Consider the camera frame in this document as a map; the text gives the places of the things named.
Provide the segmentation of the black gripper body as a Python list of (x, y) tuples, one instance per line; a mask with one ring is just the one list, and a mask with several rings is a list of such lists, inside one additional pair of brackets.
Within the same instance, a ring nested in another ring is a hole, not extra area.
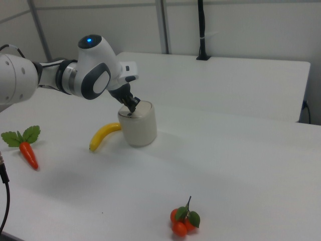
[(130, 92), (130, 84), (125, 84), (118, 89), (108, 90), (110, 95), (124, 105), (133, 105), (135, 100)]

